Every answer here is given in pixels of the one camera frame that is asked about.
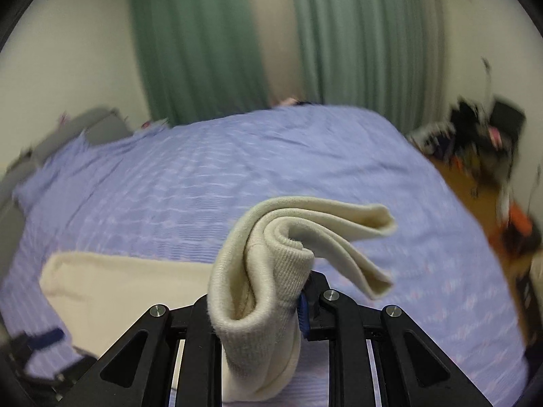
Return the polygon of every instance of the folded towel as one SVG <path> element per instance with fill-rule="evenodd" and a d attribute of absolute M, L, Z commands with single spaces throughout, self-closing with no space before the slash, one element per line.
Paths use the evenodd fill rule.
<path fill-rule="evenodd" d="M 223 401 L 263 401 L 294 374 L 300 352 L 295 310 L 315 257 L 326 258 L 370 298 L 389 276 L 350 240 L 396 228 L 383 205 L 313 197 L 264 201 L 235 224 L 217 255 L 207 291 L 211 323 L 226 355 Z"/>
<path fill-rule="evenodd" d="M 182 308 L 205 295 L 211 266 L 63 252 L 47 260 L 40 287 L 69 330 L 72 346 L 100 357 L 154 304 Z M 174 389 L 183 344 L 175 363 Z"/>

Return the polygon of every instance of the bed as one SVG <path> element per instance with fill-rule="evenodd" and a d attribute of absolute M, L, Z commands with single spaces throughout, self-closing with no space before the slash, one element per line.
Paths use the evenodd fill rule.
<path fill-rule="evenodd" d="M 210 263 L 234 222 L 264 199 L 379 202 L 398 231 L 355 246 L 392 273 L 392 292 L 371 302 L 323 260 L 315 269 L 360 304 L 405 309 L 493 405 L 510 407 L 522 394 L 517 315 L 482 229 L 382 116 L 304 105 L 133 136 L 115 136 L 113 116 L 72 125 L 62 145 L 36 147 L 5 187 L 15 201 L 4 197 L 4 215 L 18 222 L 0 248 L 0 311 L 10 335 L 63 327 L 38 284 L 55 251 Z M 29 371 L 50 376 L 77 359 L 65 341 L 34 357 Z M 266 405 L 327 405 L 327 367 L 327 345 L 304 342 L 293 381 Z"/>

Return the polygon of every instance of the metal screw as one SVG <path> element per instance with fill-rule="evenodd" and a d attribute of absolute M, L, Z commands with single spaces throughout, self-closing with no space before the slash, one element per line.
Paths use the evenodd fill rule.
<path fill-rule="evenodd" d="M 149 309 L 149 314 L 153 317 L 161 317 L 166 313 L 166 307 L 162 304 L 156 304 L 151 309 Z"/>
<path fill-rule="evenodd" d="M 395 305 L 387 306 L 387 314 L 390 315 L 391 317 L 396 318 L 402 315 L 402 310 L 398 306 L 395 306 Z"/>
<path fill-rule="evenodd" d="M 335 301 L 339 298 L 339 292 L 333 289 L 328 289 L 327 291 L 324 291 L 324 294 L 322 294 L 322 296 L 328 301 Z"/>

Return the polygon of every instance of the gray pillow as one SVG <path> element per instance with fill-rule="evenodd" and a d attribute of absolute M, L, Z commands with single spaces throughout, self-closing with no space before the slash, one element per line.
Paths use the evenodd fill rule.
<path fill-rule="evenodd" d="M 78 137 L 83 130 L 90 128 L 108 115 L 111 115 L 110 108 L 97 107 L 76 116 L 38 144 L 32 151 L 32 158 L 43 164 L 49 156 L 61 149 L 63 145 Z"/>
<path fill-rule="evenodd" d="M 0 180 L 0 206 L 12 198 L 13 188 L 18 183 L 26 180 L 34 171 L 36 171 L 36 162 L 26 160 L 14 167 L 12 171 L 6 173 L 2 180 Z"/>
<path fill-rule="evenodd" d="M 23 231 L 23 212 L 10 199 L 0 207 L 0 284 L 12 265 Z"/>
<path fill-rule="evenodd" d="M 109 116 L 89 127 L 85 136 L 89 144 L 101 145 L 132 136 L 132 132 L 128 129 L 126 122 L 112 111 Z"/>

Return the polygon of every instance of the white wall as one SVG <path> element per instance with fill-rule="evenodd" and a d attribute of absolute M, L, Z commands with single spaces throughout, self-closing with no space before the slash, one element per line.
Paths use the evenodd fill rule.
<path fill-rule="evenodd" d="M 492 91 L 525 111 L 527 122 L 512 178 L 526 207 L 543 155 L 543 38 L 517 0 L 444 0 L 447 25 L 447 105 L 459 95 L 485 98 L 481 57 L 492 66 Z M 543 185 L 531 212 L 543 224 Z"/>
<path fill-rule="evenodd" d="M 294 0 L 250 0 L 271 105 L 306 99 Z"/>
<path fill-rule="evenodd" d="M 148 117 L 128 0 L 34 0 L 0 52 L 0 172 L 67 112 Z"/>

